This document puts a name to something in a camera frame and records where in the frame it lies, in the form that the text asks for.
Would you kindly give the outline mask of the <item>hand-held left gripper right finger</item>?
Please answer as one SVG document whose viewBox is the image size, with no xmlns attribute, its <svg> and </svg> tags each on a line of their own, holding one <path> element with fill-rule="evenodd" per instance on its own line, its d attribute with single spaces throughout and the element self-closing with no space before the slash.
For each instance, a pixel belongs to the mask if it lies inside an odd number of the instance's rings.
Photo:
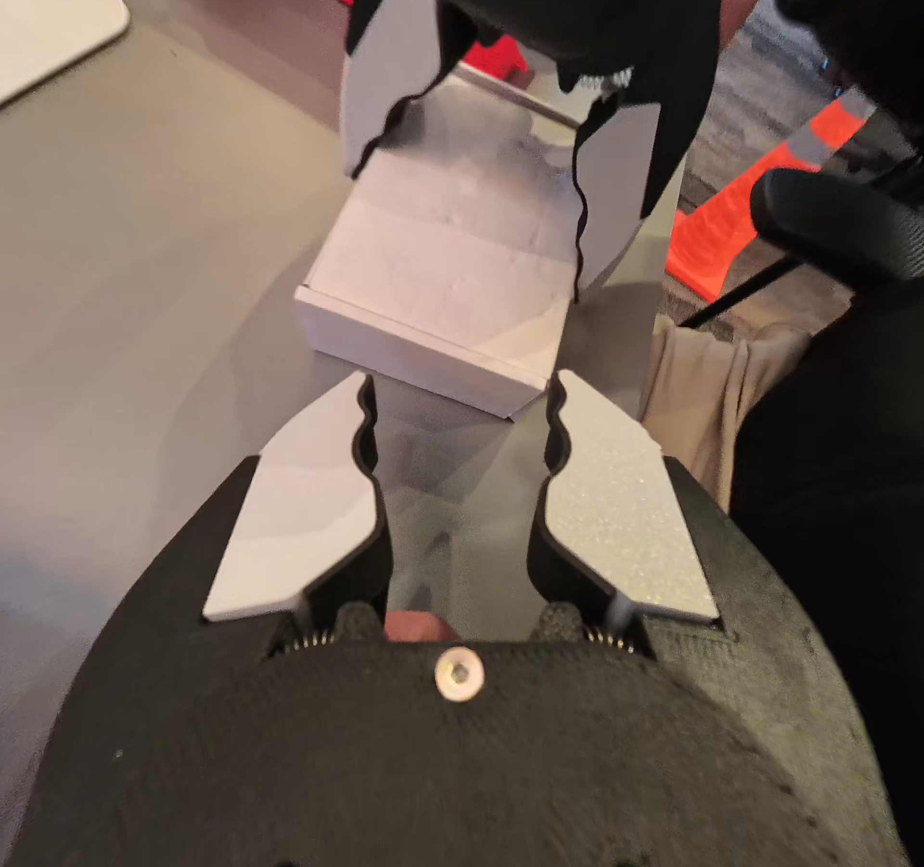
<svg viewBox="0 0 924 867">
<path fill-rule="evenodd" d="M 526 553 L 538 594 L 584 623 L 718 622 L 660 445 L 571 370 L 552 377 L 546 418 L 548 475 Z"/>
</svg>

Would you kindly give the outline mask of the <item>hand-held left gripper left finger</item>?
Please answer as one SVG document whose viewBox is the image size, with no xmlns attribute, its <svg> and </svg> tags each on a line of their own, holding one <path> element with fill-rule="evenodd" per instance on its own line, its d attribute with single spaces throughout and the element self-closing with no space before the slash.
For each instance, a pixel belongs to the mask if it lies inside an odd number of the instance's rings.
<svg viewBox="0 0 924 867">
<path fill-rule="evenodd" d="M 365 602 L 382 617 L 394 557 L 374 475 L 377 402 L 355 372 L 288 420 L 256 469 L 202 612 L 225 622 L 290 612 L 334 623 Z"/>
</svg>

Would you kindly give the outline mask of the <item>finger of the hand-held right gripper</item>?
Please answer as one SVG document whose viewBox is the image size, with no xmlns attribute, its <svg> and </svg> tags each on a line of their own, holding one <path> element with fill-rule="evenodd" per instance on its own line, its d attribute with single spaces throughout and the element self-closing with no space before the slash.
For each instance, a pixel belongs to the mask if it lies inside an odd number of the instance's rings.
<svg viewBox="0 0 924 867">
<path fill-rule="evenodd" d="M 572 182 L 581 202 L 575 239 L 576 302 L 607 281 L 644 220 L 661 105 L 629 100 L 634 72 L 627 66 L 580 80 L 596 90 L 572 153 Z"/>
<path fill-rule="evenodd" d="M 357 180 L 409 108 L 477 43 L 498 39 L 497 25 L 445 0 L 379 0 L 346 54 L 339 111 L 345 174 Z"/>
</svg>

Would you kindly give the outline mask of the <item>white cardboard box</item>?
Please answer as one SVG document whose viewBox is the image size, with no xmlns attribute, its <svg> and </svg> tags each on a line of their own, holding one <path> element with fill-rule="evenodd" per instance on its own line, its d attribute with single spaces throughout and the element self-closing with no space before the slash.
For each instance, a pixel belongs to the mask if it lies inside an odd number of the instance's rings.
<svg viewBox="0 0 924 867">
<path fill-rule="evenodd" d="M 555 369 L 584 207 L 569 128 L 487 84 L 451 76 L 408 110 L 295 299 L 317 352 L 514 420 Z"/>
</svg>

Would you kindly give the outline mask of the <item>orange traffic cone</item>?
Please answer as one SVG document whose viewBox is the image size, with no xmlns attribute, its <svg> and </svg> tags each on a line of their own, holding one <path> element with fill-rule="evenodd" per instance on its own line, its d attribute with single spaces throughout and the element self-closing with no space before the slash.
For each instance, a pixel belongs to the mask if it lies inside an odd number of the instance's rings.
<svg viewBox="0 0 924 867">
<path fill-rule="evenodd" d="M 749 199 L 759 178 L 776 168 L 821 171 L 874 110 L 859 89 L 848 89 L 691 213 L 677 211 L 665 272 L 702 300 L 715 301 L 733 260 L 757 235 Z"/>
</svg>

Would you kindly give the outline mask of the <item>beige cloth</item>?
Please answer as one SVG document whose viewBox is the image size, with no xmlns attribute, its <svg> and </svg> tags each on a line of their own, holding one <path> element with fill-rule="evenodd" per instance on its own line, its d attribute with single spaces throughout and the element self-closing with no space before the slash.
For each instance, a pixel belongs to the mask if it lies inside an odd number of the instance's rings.
<svg viewBox="0 0 924 867">
<path fill-rule="evenodd" d="M 724 511 L 730 508 L 737 434 L 757 402 L 789 374 L 812 339 L 773 324 L 752 339 L 717 340 L 659 315 L 653 327 L 641 423 Z"/>
</svg>

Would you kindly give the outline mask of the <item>person's black garment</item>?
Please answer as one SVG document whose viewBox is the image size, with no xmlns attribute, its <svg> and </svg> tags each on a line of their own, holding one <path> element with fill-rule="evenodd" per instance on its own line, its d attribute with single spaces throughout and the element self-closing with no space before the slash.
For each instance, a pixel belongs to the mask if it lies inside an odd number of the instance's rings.
<svg viewBox="0 0 924 867">
<path fill-rule="evenodd" d="M 730 513 L 841 668 L 922 865 L 922 279 L 857 295 L 751 409 Z"/>
</svg>

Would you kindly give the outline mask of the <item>white rounded mat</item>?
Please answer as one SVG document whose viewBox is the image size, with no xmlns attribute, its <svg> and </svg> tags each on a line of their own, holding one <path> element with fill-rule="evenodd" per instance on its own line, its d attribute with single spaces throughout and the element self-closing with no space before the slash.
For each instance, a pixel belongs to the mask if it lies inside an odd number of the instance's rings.
<svg viewBox="0 0 924 867">
<path fill-rule="evenodd" d="M 1 104 L 98 52 L 129 24 L 122 0 L 1 0 Z"/>
</svg>

